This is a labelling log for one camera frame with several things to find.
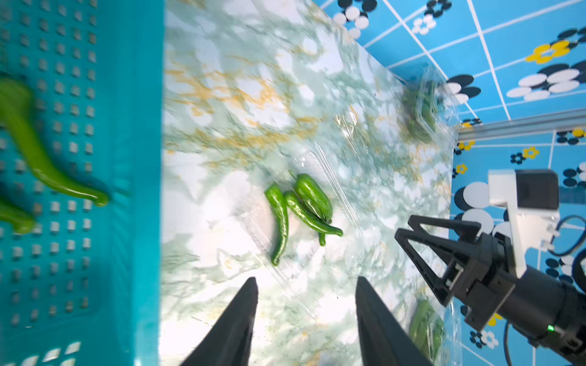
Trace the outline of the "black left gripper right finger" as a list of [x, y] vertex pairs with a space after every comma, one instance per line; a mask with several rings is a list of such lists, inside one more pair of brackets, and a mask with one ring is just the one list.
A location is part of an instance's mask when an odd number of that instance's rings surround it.
[[430, 364], [363, 276], [356, 284], [356, 315], [364, 365]]

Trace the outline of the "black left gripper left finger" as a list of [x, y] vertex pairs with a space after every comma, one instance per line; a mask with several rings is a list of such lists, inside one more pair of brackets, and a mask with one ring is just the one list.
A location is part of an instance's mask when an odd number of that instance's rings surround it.
[[183, 365], [240, 365], [250, 361], [258, 304], [256, 279], [247, 279]]

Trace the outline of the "clear clamshell with peppers middle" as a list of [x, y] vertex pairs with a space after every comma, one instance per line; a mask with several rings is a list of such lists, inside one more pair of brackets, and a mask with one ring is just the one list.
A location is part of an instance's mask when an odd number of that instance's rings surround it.
[[382, 124], [347, 112], [326, 125], [261, 126], [247, 147], [258, 187], [237, 217], [286, 294], [391, 279], [390, 231], [377, 218], [392, 156]]

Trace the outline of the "clear clamshell with peppers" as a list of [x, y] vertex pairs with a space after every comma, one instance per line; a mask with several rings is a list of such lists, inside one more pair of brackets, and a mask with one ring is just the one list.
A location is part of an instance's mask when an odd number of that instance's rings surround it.
[[462, 350], [456, 341], [459, 331], [453, 303], [438, 308], [426, 298], [418, 299], [408, 334], [430, 364], [462, 364]]
[[286, 294], [391, 279], [390, 231], [377, 218], [392, 156], [382, 124], [347, 112], [326, 125], [261, 126], [247, 147], [258, 187], [237, 217]]
[[405, 84], [402, 108], [404, 128], [413, 140], [444, 149], [456, 146], [457, 99], [441, 74], [432, 66], [423, 66]]

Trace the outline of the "green peppers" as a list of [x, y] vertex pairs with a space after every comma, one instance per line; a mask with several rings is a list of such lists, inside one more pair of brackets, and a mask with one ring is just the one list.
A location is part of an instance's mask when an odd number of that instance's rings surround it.
[[108, 194], [67, 175], [53, 162], [33, 125], [34, 93], [24, 82], [1, 78], [1, 122], [11, 135], [33, 175], [45, 186], [74, 198], [105, 207]]

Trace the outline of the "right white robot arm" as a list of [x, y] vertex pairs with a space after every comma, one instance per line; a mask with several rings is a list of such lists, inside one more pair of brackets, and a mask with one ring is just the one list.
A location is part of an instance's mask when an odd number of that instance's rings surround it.
[[436, 299], [456, 297], [466, 323], [482, 331], [498, 314], [535, 347], [551, 349], [573, 365], [585, 363], [585, 295], [529, 267], [517, 274], [514, 248], [481, 224], [413, 215], [395, 239]]

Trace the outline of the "clear clamshell with peppers right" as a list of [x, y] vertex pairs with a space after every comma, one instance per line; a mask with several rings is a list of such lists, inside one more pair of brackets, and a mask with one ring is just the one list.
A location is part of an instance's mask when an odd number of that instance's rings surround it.
[[418, 299], [408, 334], [430, 364], [462, 364], [462, 350], [456, 341], [459, 331], [453, 303], [438, 308], [426, 298]]

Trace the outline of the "clear clamshell with peppers back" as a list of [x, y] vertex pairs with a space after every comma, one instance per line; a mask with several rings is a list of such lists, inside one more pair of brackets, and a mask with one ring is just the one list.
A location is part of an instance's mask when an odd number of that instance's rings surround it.
[[456, 146], [457, 99], [441, 74], [432, 66], [423, 66], [405, 84], [402, 108], [404, 128], [413, 140], [444, 149]]

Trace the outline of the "teal plastic basket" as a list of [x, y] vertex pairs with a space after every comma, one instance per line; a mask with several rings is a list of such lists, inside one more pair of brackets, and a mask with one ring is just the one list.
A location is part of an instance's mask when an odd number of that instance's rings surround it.
[[1, 363], [158, 362], [164, 4], [1, 4]]

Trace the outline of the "aluminium frame post right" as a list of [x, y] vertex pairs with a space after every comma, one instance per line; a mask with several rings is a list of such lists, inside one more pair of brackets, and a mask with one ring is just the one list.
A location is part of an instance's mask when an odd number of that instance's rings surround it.
[[585, 125], [585, 109], [520, 118], [459, 129], [458, 140], [512, 138], [548, 131], [568, 131]]

